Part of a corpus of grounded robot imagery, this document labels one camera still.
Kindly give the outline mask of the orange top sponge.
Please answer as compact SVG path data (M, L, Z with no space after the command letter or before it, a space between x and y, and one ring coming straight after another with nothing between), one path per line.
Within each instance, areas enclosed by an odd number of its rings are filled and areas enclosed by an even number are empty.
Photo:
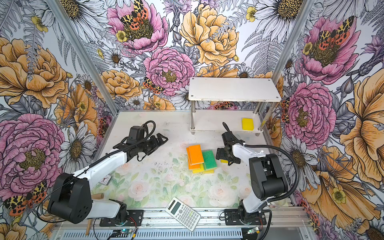
M192 165L202 164L204 162L201 145L189 146Z

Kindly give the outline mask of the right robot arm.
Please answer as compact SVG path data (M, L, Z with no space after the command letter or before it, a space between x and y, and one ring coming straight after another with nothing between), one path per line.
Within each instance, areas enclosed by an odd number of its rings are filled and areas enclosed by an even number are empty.
M222 134L223 148L217 149L216 159L226 160L228 165L248 163L251 179L251 193L240 201L238 206L239 220L247 225L262 215L263 209L272 202L290 196L294 189L289 184L276 154L265 154L257 148L268 148L278 151L292 159L285 150L269 145L247 145L239 140L231 131Z

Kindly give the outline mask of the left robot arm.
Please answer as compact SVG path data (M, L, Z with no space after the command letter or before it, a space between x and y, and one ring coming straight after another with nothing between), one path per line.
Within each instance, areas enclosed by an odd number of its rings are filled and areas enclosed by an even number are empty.
M112 219L122 225L128 220L127 205L117 200L94 200L91 190L107 175L140 153L151 155L168 138L158 133L142 140L124 138L99 161L72 174L61 174L54 184L47 211L73 224L85 219Z

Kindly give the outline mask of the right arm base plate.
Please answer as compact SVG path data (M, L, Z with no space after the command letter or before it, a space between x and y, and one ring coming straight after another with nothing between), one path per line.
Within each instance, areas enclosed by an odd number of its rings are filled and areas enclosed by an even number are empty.
M247 213L238 209L225 209L224 221L227 226L266 226L267 219L264 213Z

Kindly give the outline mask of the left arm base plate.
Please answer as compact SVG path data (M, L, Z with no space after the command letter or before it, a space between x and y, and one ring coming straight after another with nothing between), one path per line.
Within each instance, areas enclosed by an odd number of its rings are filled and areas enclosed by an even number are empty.
M119 222L118 219L102 218L100 220L100 227L140 227L143 221L144 210L127 210L128 218Z

